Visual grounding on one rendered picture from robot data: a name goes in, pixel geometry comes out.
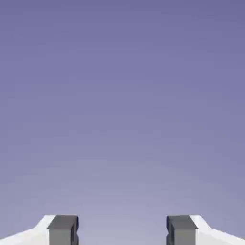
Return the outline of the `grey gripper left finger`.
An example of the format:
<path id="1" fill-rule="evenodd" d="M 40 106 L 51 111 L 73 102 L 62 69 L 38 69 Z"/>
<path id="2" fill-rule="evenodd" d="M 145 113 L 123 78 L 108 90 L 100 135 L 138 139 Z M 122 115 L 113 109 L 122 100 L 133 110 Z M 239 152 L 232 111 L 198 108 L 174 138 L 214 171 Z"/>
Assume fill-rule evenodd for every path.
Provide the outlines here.
<path id="1" fill-rule="evenodd" d="M 0 245 L 79 245 L 77 215 L 45 215 L 31 229 L 0 239 Z"/>

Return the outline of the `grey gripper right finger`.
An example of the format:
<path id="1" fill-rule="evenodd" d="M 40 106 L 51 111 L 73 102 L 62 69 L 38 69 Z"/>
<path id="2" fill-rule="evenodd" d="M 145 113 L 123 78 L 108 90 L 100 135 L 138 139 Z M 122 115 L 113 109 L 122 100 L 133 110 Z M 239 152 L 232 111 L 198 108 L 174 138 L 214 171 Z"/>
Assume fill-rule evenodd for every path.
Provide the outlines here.
<path id="1" fill-rule="evenodd" d="M 166 245 L 245 245 L 245 239 L 211 228 L 200 215 L 168 215 Z"/>

